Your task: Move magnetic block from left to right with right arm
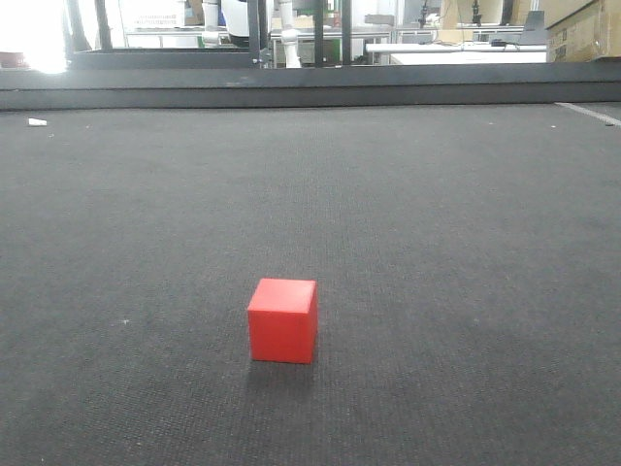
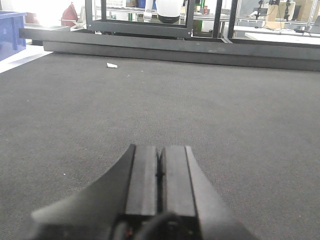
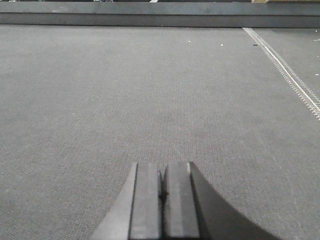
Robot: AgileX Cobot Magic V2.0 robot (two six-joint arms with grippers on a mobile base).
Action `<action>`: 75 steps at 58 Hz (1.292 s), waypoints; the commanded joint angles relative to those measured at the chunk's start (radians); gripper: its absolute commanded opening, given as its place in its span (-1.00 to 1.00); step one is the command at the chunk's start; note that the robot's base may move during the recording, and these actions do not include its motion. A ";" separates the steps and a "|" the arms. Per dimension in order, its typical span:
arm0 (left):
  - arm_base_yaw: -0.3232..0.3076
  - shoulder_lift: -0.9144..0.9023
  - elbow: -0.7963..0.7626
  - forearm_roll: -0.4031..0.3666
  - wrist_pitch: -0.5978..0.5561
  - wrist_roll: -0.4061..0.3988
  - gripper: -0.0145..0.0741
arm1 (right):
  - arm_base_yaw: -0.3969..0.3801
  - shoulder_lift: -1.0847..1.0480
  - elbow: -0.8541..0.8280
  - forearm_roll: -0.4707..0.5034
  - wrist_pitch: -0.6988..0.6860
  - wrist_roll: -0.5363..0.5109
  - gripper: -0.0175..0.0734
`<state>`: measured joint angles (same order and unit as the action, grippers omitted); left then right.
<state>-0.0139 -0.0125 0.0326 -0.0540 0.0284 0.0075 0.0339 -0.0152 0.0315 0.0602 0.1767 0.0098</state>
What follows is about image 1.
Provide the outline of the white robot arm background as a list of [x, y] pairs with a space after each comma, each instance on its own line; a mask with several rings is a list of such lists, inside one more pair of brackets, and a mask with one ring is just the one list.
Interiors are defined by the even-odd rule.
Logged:
[[302, 62], [299, 56], [299, 33], [295, 28], [293, 1], [277, 0], [278, 11], [280, 14], [280, 41], [283, 46], [285, 56], [285, 67], [289, 69], [300, 69]]

